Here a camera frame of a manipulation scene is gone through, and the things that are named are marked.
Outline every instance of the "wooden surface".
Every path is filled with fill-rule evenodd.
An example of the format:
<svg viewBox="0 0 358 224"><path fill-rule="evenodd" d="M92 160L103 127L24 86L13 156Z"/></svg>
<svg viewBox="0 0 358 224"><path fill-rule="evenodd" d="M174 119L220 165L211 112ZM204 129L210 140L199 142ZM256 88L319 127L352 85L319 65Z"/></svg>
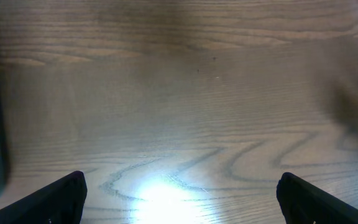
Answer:
<svg viewBox="0 0 358 224"><path fill-rule="evenodd" d="M73 170L82 223L284 223L286 171L358 208L357 0L0 0L0 86L0 208Z"/></svg>

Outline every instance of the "wooden table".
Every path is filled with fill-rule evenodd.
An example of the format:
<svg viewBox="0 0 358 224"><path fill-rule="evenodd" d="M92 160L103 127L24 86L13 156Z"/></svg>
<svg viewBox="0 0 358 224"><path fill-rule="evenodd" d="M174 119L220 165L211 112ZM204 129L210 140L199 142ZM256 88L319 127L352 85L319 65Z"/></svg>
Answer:
<svg viewBox="0 0 358 224"><path fill-rule="evenodd" d="M358 208L358 0L0 0L0 208L82 170L82 223L284 223L289 171Z"/></svg>

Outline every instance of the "wood grain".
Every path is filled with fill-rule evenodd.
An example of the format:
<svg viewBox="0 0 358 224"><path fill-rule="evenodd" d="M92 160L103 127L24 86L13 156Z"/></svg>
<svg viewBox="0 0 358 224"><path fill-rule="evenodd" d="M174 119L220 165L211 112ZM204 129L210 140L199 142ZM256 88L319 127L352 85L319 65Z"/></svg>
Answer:
<svg viewBox="0 0 358 224"><path fill-rule="evenodd" d="M358 1L0 0L0 208L73 170L82 223L284 223L286 171L358 208L355 77Z"/></svg>

